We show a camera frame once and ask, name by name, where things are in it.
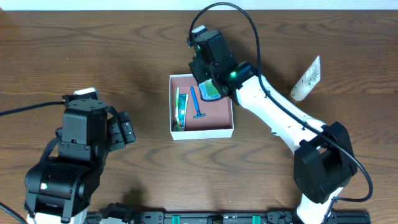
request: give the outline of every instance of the wood grain surface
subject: wood grain surface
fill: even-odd
[[[90,210],[111,202],[166,210],[294,208],[293,155],[257,117],[234,107],[231,139],[172,141],[169,75],[188,73],[185,43],[194,11],[2,12],[0,111],[57,101],[95,86],[132,118],[137,142],[113,152]],[[365,203],[373,223],[396,223],[398,209],[398,14],[394,11],[250,11],[264,75],[285,96],[321,55],[322,80],[298,106],[346,126],[374,182]],[[198,21],[220,29],[239,60],[256,58],[254,35],[236,11]],[[23,216],[24,178],[62,125],[63,108],[0,118],[0,200]],[[342,196],[362,197],[361,173]],[[0,223],[15,220],[0,211]]]

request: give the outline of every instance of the box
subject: box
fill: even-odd
[[[206,116],[194,119],[197,115],[191,86],[195,89],[199,109]],[[185,131],[174,131],[173,126],[177,124],[175,118],[175,91],[180,88],[180,94],[189,94]],[[192,74],[171,75],[169,80],[169,109],[170,109],[170,133],[174,140],[183,139],[208,139],[208,138],[230,138],[234,131],[232,112],[232,100],[228,97],[207,102],[201,100],[199,87]]]

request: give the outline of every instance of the white wall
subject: white wall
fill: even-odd
[[[243,9],[398,9],[398,0],[226,0]],[[216,0],[0,0],[3,10],[199,10]],[[219,6],[216,9],[229,9]]]

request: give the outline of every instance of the wire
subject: wire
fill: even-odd
[[[2,202],[0,202],[0,208],[3,209],[8,214],[10,214],[20,223],[27,224],[27,221],[24,218],[22,218],[17,212],[15,212],[13,209],[9,208],[7,205],[3,204]]]
[[[301,124],[304,128],[307,128],[308,130],[310,130],[311,132],[315,133],[317,136],[320,136],[323,140],[325,140],[328,144],[331,144],[332,146],[334,146],[335,148],[337,148],[339,151],[341,151],[342,153],[344,153],[346,156],[348,156],[361,170],[361,172],[363,173],[363,175],[366,178],[366,181],[368,182],[368,186],[369,186],[369,192],[367,194],[367,196],[363,197],[363,198],[343,198],[343,197],[333,197],[333,200],[342,200],[342,201],[346,201],[346,202],[364,202],[369,200],[369,198],[372,197],[373,194],[373,183],[372,183],[372,179],[369,176],[368,172],[366,171],[366,169],[362,166],[362,164],[355,158],[353,157],[351,154],[349,154],[345,149],[343,149],[341,146],[339,146],[336,142],[334,142],[334,140],[330,139],[329,137],[325,136],[324,134],[322,134],[321,132],[319,132],[318,130],[316,130],[315,128],[311,127],[307,122],[302,121],[300,118],[296,117],[296,115],[294,115],[293,113],[291,113],[288,109],[284,108],[277,100],[275,100],[275,98],[271,95],[270,91],[267,90],[262,82],[262,74],[261,74],[261,50],[260,50],[260,40],[259,40],[259,35],[257,33],[257,29],[256,26],[254,25],[252,19],[250,18],[250,16],[247,14],[247,12],[245,12],[243,9],[241,9],[239,6],[236,6],[232,3],[229,2],[217,2],[214,4],[211,4],[209,6],[207,6],[206,8],[204,8],[202,11],[200,11],[198,13],[198,15],[194,18],[194,20],[191,23],[191,27],[189,30],[189,35],[188,38],[190,41],[192,40],[192,30],[193,30],[193,26],[195,25],[196,20],[207,10],[209,10],[212,7],[215,6],[231,6],[235,9],[237,9],[239,12],[241,12],[250,22],[250,25],[253,29],[254,32],[254,36],[256,38],[256,47],[257,47],[257,69],[258,69],[258,77],[259,77],[259,83],[261,86],[261,89],[264,91],[264,93],[266,94],[266,96],[279,108],[281,109],[283,112],[285,112],[287,115],[289,115],[291,118],[293,118],[296,122],[298,122],[299,124]]]
[[[64,105],[64,104],[65,104],[64,101],[53,101],[53,102],[40,103],[37,105],[26,106],[23,108],[17,108],[17,109],[13,109],[13,110],[9,110],[9,111],[3,111],[3,112],[0,112],[0,116],[9,115],[9,114],[18,113],[18,112],[27,111],[27,110],[32,110],[32,109],[36,109],[36,108],[41,108],[44,106]]]

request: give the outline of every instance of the blue razor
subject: blue razor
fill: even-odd
[[[197,110],[197,115],[194,116],[193,118],[201,118],[203,116],[206,116],[206,114],[200,113],[198,99],[195,94],[195,90],[193,89],[192,86],[191,86],[191,94],[192,94],[192,98],[193,98],[193,103],[195,104],[195,109]]]

